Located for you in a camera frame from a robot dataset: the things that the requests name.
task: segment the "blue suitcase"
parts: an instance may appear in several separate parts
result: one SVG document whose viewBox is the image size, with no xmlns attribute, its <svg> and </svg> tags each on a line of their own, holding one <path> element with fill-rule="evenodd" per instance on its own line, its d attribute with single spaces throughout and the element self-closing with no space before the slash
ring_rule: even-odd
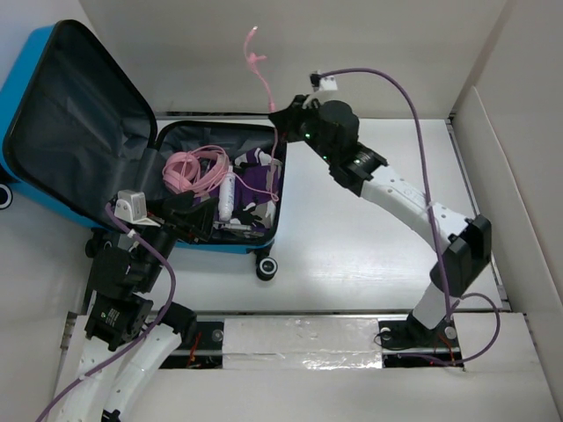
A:
<svg viewBox="0 0 563 422">
<path fill-rule="evenodd" d="M 104 205 L 119 190 L 143 190 L 147 200 L 172 195 L 160 176 L 167 155 L 215 144 L 233 158 L 253 148 L 268 151 L 274 144 L 274 130 L 261 125 L 185 120 L 158 134 L 147 101 L 98 39 L 74 20 L 30 35 L 0 91 L 0 105 L 0 209 L 11 204 L 13 189 L 92 228 L 90 256 L 115 239 Z M 282 162 L 280 201 L 263 236 L 215 230 L 205 243 L 178 245 L 253 251 L 257 274 L 271 279 L 269 270 L 277 270 L 277 264 L 268 255 L 280 218 L 285 145 L 275 158 Z M 260 270 L 264 263 L 267 274 Z"/>
</svg>

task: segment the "white wall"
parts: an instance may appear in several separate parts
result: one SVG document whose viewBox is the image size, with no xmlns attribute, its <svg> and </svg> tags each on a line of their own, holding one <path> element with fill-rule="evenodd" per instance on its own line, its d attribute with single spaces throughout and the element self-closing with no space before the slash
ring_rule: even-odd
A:
<svg viewBox="0 0 563 422">
<path fill-rule="evenodd" d="M 90 25 L 77 0 L 2 0 L 0 84 L 29 32 L 57 20 Z M 0 409 L 35 420 L 53 395 L 68 310 L 77 310 L 90 262 L 87 229 L 16 196 L 0 212 Z"/>
<path fill-rule="evenodd" d="M 516 310 L 528 313 L 563 410 L 563 3 L 517 0 L 455 120 Z"/>
<path fill-rule="evenodd" d="M 424 117 L 444 118 L 505 0 L 81 0 L 100 38 L 155 110 L 265 112 L 246 66 L 253 49 L 276 103 L 311 90 L 315 69 L 370 66 L 403 83 Z M 410 117 L 404 100 L 373 76 L 344 76 L 342 98 L 362 117 Z"/>
</svg>

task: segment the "suitcase lid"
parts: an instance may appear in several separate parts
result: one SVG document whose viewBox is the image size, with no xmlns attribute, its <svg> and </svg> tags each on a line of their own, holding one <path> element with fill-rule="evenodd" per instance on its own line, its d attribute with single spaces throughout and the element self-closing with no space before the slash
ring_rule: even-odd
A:
<svg viewBox="0 0 563 422">
<path fill-rule="evenodd" d="M 134 186 L 157 122 L 141 93 L 83 24 L 34 31 L 0 91 L 0 165 L 106 225 L 104 205 Z"/>
</svg>

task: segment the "clear plastic sheet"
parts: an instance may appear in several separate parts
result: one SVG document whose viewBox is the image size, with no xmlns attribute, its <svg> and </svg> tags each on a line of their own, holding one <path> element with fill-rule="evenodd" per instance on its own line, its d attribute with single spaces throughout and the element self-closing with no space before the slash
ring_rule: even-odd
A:
<svg viewBox="0 0 563 422">
<path fill-rule="evenodd" d="M 226 369 L 379 369 L 375 318 L 329 316 L 225 320 Z"/>
</svg>

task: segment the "folded clothes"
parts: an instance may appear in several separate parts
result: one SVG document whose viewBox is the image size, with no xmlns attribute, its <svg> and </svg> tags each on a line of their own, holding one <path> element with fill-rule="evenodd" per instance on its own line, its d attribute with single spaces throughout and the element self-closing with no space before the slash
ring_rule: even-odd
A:
<svg viewBox="0 0 563 422">
<path fill-rule="evenodd" d="M 232 160 L 233 171 L 251 188 L 278 193 L 282 162 L 260 148 L 251 149 Z M 199 198 L 204 201 L 219 196 L 217 187 L 209 194 Z M 232 216 L 227 222 L 219 222 L 216 213 L 216 227 L 242 237 L 264 236 L 273 226 L 276 204 L 267 193 L 254 192 L 235 179 L 235 200 Z"/>
</svg>

